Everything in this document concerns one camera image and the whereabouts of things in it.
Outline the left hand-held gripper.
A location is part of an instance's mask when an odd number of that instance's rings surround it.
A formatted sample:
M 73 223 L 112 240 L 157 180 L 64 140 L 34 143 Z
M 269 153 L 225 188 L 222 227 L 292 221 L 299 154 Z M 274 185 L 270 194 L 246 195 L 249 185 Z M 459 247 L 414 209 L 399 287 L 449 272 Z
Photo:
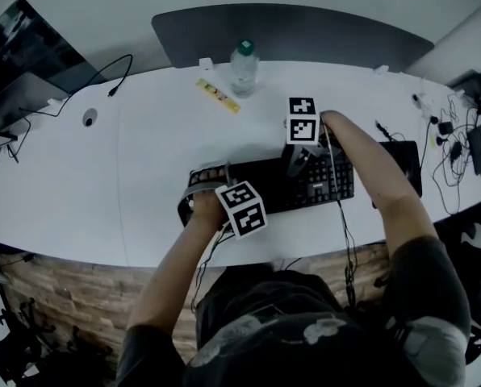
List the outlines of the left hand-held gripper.
M 222 176 L 193 182 L 195 177 L 209 170 Z M 195 169 L 189 174 L 189 182 L 180 202 L 178 215 L 185 226 L 194 213 L 194 195 L 212 191 L 219 199 L 229 221 L 229 226 L 236 239 L 243 239 L 267 227 L 266 209 L 261 195 L 248 181 L 238 181 L 230 173 L 228 161 L 215 162 Z

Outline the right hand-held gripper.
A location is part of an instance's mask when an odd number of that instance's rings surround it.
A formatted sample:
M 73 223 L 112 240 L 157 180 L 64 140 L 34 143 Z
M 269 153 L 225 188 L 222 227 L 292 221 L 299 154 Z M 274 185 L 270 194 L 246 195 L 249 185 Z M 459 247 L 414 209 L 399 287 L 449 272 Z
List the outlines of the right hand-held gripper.
M 288 98 L 286 117 L 287 145 L 293 148 L 287 167 L 288 176 L 298 176 L 306 166 L 310 153 L 328 154 L 326 135 L 322 132 L 320 114 L 313 98 Z

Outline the black keyboard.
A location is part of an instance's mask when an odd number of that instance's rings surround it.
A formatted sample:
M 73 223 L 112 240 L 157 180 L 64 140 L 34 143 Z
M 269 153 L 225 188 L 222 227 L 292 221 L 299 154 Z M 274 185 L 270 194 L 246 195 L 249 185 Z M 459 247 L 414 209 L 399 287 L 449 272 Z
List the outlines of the black keyboard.
M 203 164 L 190 172 L 190 177 L 205 169 L 223 169 L 225 175 L 201 185 L 188 184 L 178 203 L 178 215 L 183 222 L 193 212 L 194 192 L 214 189 L 223 184 L 236 185 L 242 181 L 249 182 L 259 193 L 268 214 L 322 205 L 354 196 L 353 166 L 346 157 L 331 160 L 327 156 L 312 156 L 294 177 L 287 175 L 287 164 L 282 158 L 240 164 L 229 164 L 227 161 Z

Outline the person's right forearm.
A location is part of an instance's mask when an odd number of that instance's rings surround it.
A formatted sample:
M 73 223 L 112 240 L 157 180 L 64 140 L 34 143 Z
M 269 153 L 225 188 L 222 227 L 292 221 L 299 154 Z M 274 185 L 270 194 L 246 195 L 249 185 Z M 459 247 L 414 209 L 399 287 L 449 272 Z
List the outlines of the person's right forearm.
M 337 138 L 383 221 L 387 248 L 442 248 L 419 195 L 391 155 L 350 119 L 335 110 L 321 113 Z

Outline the person's left forearm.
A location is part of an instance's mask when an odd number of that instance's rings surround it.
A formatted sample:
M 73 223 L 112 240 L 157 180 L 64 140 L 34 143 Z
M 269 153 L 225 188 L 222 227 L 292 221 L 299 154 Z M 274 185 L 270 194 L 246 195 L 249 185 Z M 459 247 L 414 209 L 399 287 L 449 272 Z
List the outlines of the person's left forearm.
M 129 329 L 149 326 L 173 333 L 198 262 L 224 219 L 221 209 L 194 212 L 140 292 L 129 316 Z

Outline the person's left hand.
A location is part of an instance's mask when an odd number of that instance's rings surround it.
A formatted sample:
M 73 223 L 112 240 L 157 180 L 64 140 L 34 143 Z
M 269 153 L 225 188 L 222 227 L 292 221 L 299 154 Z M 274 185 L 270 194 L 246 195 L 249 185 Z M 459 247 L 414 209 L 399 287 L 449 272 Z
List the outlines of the person's left hand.
M 190 179 L 190 183 L 193 185 L 206 181 L 214 181 L 217 177 L 222 177 L 224 175 L 225 171 L 223 167 L 219 169 L 206 169 L 200 173 L 195 173 Z M 216 230 L 224 224 L 226 215 L 224 213 L 222 204 L 220 203 L 220 200 L 217 198 L 213 189 L 203 190 L 195 193 L 193 195 L 193 201 L 194 213 L 192 218 L 204 221 Z

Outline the yellow snack packet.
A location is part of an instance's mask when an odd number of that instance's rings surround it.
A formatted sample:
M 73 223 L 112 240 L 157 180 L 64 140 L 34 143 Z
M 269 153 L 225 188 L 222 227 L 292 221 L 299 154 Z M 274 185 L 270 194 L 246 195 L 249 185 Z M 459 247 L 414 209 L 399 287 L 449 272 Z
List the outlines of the yellow snack packet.
M 217 102 L 223 105 L 225 108 L 230 110 L 232 113 L 238 113 L 241 109 L 240 105 L 237 104 L 233 99 L 231 99 L 228 95 L 224 94 L 218 88 L 216 88 L 213 84 L 206 81 L 203 78 L 200 78 L 196 82 L 196 86 L 199 87 L 201 90 L 206 92 L 212 98 L 214 98 Z

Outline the clear plastic water bottle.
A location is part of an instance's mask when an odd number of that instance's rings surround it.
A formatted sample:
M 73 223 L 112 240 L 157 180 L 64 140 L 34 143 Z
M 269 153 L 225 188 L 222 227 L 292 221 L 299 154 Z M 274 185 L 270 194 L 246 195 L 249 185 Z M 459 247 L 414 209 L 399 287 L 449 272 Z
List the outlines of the clear plastic water bottle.
M 232 92 L 238 98 L 250 97 L 257 84 L 259 65 L 255 44 L 252 40 L 241 40 L 230 57 L 232 69 Z

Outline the black mouse pad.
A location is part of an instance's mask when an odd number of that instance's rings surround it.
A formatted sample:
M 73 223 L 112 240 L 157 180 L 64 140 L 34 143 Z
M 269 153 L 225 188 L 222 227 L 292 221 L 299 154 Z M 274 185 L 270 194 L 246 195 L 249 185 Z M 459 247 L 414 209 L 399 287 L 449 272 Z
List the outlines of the black mouse pad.
M 420 158 L 415 141 L 385 141 L 381 146 L 393 157 L 418 196 L 422 197 Z

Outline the long dark grey divider panel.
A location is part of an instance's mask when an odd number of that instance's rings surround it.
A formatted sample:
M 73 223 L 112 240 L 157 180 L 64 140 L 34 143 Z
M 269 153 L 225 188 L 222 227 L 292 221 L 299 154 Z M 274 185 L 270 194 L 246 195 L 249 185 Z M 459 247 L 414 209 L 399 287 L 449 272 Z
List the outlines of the long dark grey divider panel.
M 433 49 L 432 42 L 398 27 L 345 12 L 269 3 L 176 10 L 151 21 L 171 65 L 181 69 L 209 58 L 227 63 L 236 45 L 252 40 L 263 61 L 301 61 L 402 72 Z

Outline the black printed t-shirt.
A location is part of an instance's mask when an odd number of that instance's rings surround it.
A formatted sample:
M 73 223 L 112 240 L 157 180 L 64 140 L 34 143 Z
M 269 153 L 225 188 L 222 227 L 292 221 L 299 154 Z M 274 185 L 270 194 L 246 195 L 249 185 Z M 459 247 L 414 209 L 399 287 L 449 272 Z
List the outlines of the black printed t-shirt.
M 318 276 L 239 266 L 197 308 L 185 362 L 148 326 L 126 333 L 117 387 L 463 387 L 471 316 L 444 244 L 421 237 L 391 259 L 373 317 L 343 310 Z

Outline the black flat device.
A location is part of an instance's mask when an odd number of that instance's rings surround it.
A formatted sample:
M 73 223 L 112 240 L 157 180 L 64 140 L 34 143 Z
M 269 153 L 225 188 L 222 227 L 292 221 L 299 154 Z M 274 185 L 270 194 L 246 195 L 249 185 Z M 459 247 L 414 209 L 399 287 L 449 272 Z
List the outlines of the black flat device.
M 471 159 L 476 176 L 481 176 L 481 125 L 467 133 L 470 146 Z

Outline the short dark divider panel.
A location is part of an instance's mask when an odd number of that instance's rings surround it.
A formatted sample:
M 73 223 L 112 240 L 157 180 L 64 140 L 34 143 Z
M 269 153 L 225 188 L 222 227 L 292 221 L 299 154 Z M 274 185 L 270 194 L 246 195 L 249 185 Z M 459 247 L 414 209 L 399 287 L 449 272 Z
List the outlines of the short dark divider panel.
M 471 70 L 449 83 L 449 87 L 461 94 L 481 114 L 481 73 Z

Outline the black wall panel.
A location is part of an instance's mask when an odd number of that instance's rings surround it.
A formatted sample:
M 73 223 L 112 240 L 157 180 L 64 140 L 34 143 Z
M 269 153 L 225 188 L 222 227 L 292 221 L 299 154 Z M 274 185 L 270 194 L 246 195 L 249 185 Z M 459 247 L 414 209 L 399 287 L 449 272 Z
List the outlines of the black wall panel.
M 25 0 L 0 16 L 0 92 L 25 72 L 71 94 L 97 69 L 52 28 Z

